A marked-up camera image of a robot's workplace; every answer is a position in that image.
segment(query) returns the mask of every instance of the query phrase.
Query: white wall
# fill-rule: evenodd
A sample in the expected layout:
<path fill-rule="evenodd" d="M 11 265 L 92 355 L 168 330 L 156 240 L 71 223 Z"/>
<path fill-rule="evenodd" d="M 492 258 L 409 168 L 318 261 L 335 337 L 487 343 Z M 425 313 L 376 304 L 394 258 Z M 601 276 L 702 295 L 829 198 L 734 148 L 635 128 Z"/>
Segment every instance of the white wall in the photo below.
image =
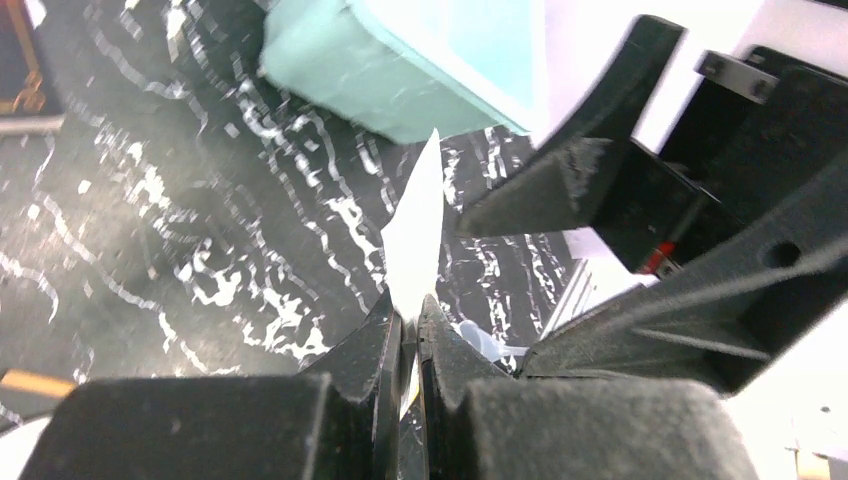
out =
<path fill-rule="evenodd" d="M 848 303 L 727 401 L 762 480 L 795 476 L 787 448 L 828 453 L 848 445 Z M 830 413 L 824 414 L 821 407 Z"/>
<path fill-rule="evenodd" d="M 765 45 L 848 76 L 848 12 L 808 0 L 766 0 L 733 50 Z"/>

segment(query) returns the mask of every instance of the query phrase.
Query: black marble-patterned surface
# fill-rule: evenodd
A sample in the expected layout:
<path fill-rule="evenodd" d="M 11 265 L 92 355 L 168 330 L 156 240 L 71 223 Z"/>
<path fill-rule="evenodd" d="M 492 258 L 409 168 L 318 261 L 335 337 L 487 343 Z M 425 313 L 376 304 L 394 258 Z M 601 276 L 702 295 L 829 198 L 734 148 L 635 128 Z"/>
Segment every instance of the black marble-patterned surface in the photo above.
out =
<path fill-rule="evenodd" d="M 68 115 L 55 135 L 0 139 L 0 369 L 286 374 L 359 325 L 422 146 L 258 78 L 258 3 L 43 1 Z M 564 238 L 450 233 L 529 143 L 494 128 L 442 148 L 444 309 L 530 344 L 568 279 Z M 52 406 L 0 392 L 0 429 Z"/>

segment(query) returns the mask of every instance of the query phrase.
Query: white paper piece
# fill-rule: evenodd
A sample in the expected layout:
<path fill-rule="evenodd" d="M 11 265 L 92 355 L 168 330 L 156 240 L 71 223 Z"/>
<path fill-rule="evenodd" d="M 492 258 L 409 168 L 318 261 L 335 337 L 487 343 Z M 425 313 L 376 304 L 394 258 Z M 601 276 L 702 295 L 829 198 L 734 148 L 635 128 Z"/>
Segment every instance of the white paper piece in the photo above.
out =
<path fill-rule="evenodd" d="M 41 0 L 26 0 L 26 6 L 33 28 L 38 28 L 41 22 L 44 21 L 44 17 L 47 16 L 47 9 L 44 8 L 44 3 Z"/>
<path fill-rule="evenodd" d="M 0 480 L 20 478 L 50 417 L 39 418 L 0 434 Z"/>
<path fill-rule="evenodd" d="M 442 245 L 442 150 L 439 132 L 424 146 L 395 215 L 382 230 L 386 284 L 405 324 L 416 323 L 424 296 L 436 296 Z"/>

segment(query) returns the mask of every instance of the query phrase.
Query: mint green foam block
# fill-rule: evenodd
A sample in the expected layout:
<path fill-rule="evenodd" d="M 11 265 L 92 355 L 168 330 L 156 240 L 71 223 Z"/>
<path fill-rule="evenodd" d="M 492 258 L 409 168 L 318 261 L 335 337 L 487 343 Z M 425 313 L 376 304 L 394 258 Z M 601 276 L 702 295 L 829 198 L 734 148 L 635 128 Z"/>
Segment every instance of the mint green foam block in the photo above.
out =
<path fill-rule="evenodd" d="M 275 86 L 397 143 L 544 121 L 542 0 L 282 0 L 261 63 Z"/>

